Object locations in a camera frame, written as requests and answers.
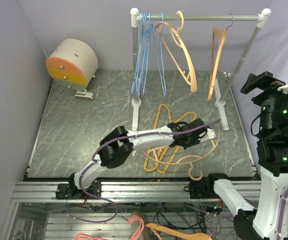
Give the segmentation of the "pink plastic hanger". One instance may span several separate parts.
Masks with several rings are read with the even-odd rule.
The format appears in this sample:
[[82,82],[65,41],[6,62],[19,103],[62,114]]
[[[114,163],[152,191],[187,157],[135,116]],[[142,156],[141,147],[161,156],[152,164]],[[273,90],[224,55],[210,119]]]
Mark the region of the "pink plastic hanger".
[[[131,234],[129,239],[130,240],[143,240],[144,239],[144,230],[145,230],[145,223],[143,218],[139,217],[138,215],[131,216],[128,221],[128,224],[131,224]],[[103,237],[92,237],[86,233],[78,233],[75,237],[75,240],[107,240]]]

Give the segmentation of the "brown wooden hanger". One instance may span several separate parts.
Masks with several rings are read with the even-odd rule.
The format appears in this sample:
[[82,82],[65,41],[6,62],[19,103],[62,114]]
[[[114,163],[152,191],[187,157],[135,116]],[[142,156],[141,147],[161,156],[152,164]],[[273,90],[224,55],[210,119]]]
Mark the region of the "brown wooden hanger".
[[208,89],[208,98],[210,101],[212,99],[215,87],[216,76],[219,68],[219,63],[222,55],[222,51],[226,42],[227,30],[230,28],[235,20],[235,16],[230,14],[232,23],[223,29],[218,29],[216,27],[212,30],[212,53],[211,53],[211,71],[210,71],[210,79],[209,79],[209,89]]

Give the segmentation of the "orange wooden hanger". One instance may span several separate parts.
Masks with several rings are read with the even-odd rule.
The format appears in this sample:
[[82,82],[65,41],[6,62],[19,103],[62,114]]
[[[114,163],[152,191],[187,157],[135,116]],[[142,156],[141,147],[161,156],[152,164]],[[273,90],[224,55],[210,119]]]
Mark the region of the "orange wooden hanger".
[[212,240],[212,238],[206,233],[187,234],[165,226],[157,225],[155,223],[147,223],[145,226],[148,227],[159,240],[163,239],[160,236],[159,232],[172,235],[184,240]]

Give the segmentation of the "metal clothes rack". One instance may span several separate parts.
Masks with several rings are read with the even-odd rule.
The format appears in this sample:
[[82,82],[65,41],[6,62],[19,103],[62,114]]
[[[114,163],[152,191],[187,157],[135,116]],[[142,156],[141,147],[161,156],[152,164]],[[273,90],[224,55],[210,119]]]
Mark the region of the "metal clothes rack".
[[[215,81],[214,93],[212,97],[216,98],[215,106],[218,109],[221,126],[224,130],[229,130],[228,120],[225,112],[225,98],[230,92],[230,89],[243,65],[246,56],[254,43],[259,31],[264,27],[268,17],[271,15],[271,10],[265,8],[258,15],[234,15],[236,21],[256,21],[256,27],[252,33],[240,59],[237,63],[232,76],[228,81],[228,85],[224,92],[219,89],[217,77]],[[134,93],[135,98],[132,100],[131,105],[133,107],[133,119],[132,119],[132,130],[138,129],[139,122],[139,108],[141,107],[140,96],[144,94],[146,78],[149,65],[150,57],[150,45],[154,36],[157,36],[154,26],[161,22],[161,14],[150,14],[147,12],[141,13],[139,9],[132,8],[131,14],[131,26],[133,33],[133,70],[134,80],[131,91]],[[184,21],[231,21],[231,15],[206,15],[206,16],[188,16],[183,15]],[[175,29],[180,26],[180,17],[175,15],[164,15],[164,21],[170,23]]]

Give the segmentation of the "beige plastic hanger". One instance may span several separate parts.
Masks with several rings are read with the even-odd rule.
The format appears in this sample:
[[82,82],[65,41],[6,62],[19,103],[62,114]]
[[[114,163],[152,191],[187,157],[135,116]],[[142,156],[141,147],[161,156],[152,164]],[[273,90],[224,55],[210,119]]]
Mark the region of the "beige plastic hanger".
[[144,171],[147,173],[157,171],[160,174],[165,174],[170,166],[185,166],[188,165],[187,170],[188,177],[193,181],[200,181],[203,177],[203,171],[199,170],[198,176],[193,176],[194,163],[199,162],[209,156],[218,146],[220,140],[220,134],[213,134],[210,138],[212,148],[205,155],[189,154],[179,158],[176,162],[177,153],[179,151],[179,146],[175,147],[175,150],[172,152],[170,158],[167,161],[163,161],[170,147],[168,146],[159,146],[155,148],[149,147],[146,151],[142,151],[145,156],[144,161]]
[[[198,89],[195,68],[194,68],[190,53],[189,53],[184,41],[182,40],[182,38],[180,36],[180,31],[184,27],[184,16],[180,10],[178,10],[176,12],[176,15],[178,17],[180,17],[181,24],[179,27],[174,28],[170,23],[162,20],[161,22],[158,22],[154,26],[154,28],[157,31],[157,33],[159,34],[159,36],[161,37],[161,41],[162,41],[164,47],[166,48],[167,52],[169,53],[169,55],[170,55],[173,63],[175,64],[177,70],[179,71],[179,73],[181,74],[182,78],[187,83],[187,85],[190,86],[190,92],[195,93]],[[162,34],[162,28],[164,26],[167,26],[169,28],[173,42],[175,43],[175,45],[177,47],[179,47],[183,51],[183,54],[184,54],[184,57],[185,57],[185,60],[186,60],[187,66],[188,66],[188,72],[187,73],[181,69],[180,65],[178,64],[177,60],[175,59],[174,55],[172,54],[170,48],[168,47],[166,41],[164,40],[164,37]]]

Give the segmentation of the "beige round drawer cabinet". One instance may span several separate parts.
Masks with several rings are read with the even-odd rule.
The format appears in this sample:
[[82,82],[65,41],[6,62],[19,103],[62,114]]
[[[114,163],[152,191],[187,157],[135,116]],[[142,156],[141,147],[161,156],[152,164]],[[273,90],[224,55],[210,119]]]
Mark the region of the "beige round drawer cabinet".
[[84,91],[95,77],[98,58],[88,44],[66,38],[46,59],[45,64],[50,76],[62,87]]

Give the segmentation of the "small white plastic clip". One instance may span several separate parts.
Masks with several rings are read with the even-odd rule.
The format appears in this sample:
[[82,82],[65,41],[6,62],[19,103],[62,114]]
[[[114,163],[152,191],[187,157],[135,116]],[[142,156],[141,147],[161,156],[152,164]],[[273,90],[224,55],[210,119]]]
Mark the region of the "small white plastic clip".
[[94,94],[88,91],[77,91],[75,97],[78,99],[93,100]]

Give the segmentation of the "aluminium frame rail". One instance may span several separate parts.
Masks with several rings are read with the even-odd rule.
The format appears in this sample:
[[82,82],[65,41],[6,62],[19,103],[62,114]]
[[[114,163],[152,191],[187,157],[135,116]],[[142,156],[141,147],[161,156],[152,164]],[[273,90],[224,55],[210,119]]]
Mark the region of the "aluminium frame rail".
[[[83,200],[56,200],[59,182],[18,182],[11,201],[21,203],[81,203]],[[101,197],[116,203],[190,202],[190,194],[184,191],[187,181],[178,182],[109,182],[101,184]]]

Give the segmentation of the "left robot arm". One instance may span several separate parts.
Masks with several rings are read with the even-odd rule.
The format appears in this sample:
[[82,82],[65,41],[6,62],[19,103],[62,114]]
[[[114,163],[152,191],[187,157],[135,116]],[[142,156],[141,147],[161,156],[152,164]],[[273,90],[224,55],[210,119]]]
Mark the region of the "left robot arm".
[[199,118],[190,123],[171,122],[157,129],[142,131],[126,130],[124,126],[119,126],[100,142],[89,164],[69,177],[63,196],[68,199],[83,197],[86,189],[101,174],[124,164],[134,151],[154,146],[187,149],[215,137],[215,132]]

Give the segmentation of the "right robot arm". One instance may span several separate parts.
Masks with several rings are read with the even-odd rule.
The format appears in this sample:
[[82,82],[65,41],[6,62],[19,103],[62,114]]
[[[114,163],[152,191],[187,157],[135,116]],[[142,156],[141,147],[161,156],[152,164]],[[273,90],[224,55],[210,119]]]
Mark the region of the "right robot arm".
[[257,207],[249,204],[223,173],[210,174],[204,192],[219,196],[234,217],[234,229],[242,240],[287,240],[288,216],[288,84],[266,71],[250,74],[241,88],[261,93],[252,102],[261,108],[257,120],[257,153],[261,190]]

